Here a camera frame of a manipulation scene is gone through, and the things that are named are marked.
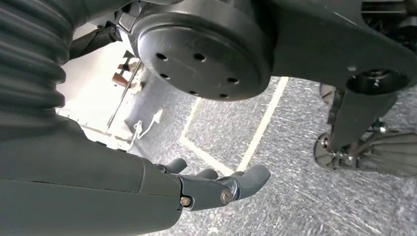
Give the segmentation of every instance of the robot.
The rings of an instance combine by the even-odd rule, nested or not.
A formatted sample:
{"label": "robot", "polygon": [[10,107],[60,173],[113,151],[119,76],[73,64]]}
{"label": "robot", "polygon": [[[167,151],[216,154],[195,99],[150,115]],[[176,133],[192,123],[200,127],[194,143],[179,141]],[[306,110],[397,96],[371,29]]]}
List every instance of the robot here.
{"label": "robot", "polygon": [[[0,11],[2,235],[160,231],[183,210],[224,207],[268,181],[265,166],[181,175],[182,159],[154,165],[57,116],[60,65],[116,40],[205,99],[256,96],[271,76],[320,82],[330,131],[317,138],[317,164],[417,174],[416,133],[380,120],[417,82],[416,0],[2,0]],[[100,17],[112,24],[72,42]]]}

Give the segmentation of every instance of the black wheel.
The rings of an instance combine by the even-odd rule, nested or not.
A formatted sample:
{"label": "black wheel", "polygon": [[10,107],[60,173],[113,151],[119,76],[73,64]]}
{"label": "black wheel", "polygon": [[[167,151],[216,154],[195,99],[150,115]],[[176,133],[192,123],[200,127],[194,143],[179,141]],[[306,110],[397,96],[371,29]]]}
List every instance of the black wheel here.
{"label": "black wheel", "polygon": [[322,100],[327,105],[330,105],[333,102],[334,93],[336,89],[330,85],[320,84],[319,91],[320,91],[320,96],[322,97]]}
{"label": "black wheel", "polygon": [[327,133],[324,133],[318,137],[314,145],[314,160],[320,167],[333,169],[334,156],[326,150],[326,145],[328,142],[327,137]]}

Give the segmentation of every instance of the cable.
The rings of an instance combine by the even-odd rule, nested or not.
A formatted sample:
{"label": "cable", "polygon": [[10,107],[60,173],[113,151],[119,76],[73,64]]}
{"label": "cable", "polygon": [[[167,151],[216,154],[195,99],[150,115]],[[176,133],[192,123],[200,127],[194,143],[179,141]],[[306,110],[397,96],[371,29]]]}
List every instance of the cable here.
{"label": "cable", "polygon": [[130,143],[130,148],[129,149],[132,149],[132,147],[135,143],[135,140],[139,140],[139,139],[143,138],[150,131],[150,129],[152,128],[154,123],[159,124],[161,122],[161,117],[162,117],[163,111],[164,111],[163,109],[159,109],[158,112],[155,115],[153,115],[153,118],[152,118],[152,121],[150,122],[149,127],[142,134],[141,134],[141,132],[142,132],[143,128],[142,128],[142,121],[141,120],[138,121],[133,126],[133,128],[135,128],[136,131],[135,131],[135,134],[133,135],[132,142]]}

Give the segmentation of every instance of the white wall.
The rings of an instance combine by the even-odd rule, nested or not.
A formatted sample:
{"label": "white wall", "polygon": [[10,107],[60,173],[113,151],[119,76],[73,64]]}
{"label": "white wall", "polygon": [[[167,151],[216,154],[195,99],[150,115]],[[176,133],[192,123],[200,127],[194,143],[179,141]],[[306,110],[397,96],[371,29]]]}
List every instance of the white wall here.
{"label": "white wall", "polygon": [[[87,23],[76,30],[74,38],[94,29]],[[57,87],[66,98],[64,109],[89,122],[106,125],[123,90],[114,87],[112,77],[125,52],[124,45],[116,42],[65,64],[66,82]]]}

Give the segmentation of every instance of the metal bolt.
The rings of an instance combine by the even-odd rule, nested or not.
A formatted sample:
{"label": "metal bolt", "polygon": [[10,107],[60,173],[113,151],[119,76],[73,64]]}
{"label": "metal bolt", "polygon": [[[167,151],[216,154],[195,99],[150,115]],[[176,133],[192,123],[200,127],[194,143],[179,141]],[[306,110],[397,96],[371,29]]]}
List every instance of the metal bolt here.
{"label": "metal bolt", "polygon": [[327,138],[322,139],[322,140],[320,141],[320,144],[321,144],[324,148],[327,148],[327,146],[328,146],[328,139],[327,139]]}
{"label": "metal bolt", "polygon": [[223,205],[227,205],[232,201],[232,192],[230,189],[224,189],[220,194],[220,201]]}
{"label": "metal bolt", "polygon": [[191,204],[191,199],[187,197],[182,197],[180,203],[181,203],[181,206],[187,207]]}
{"label": "metal bolt", "polygon": [[354,158],[352,156],[349,156],[348,159],[346,159],[345,163],[347,165],[352,165],[354,161]]}
{"label": "metal bolt", "polygon": [[379,127],[379,132],[380,132],[381,134],[385,134],[385,133],[387,132],[387,128],[385,128],[385,127],[381,126],[381,127]]}

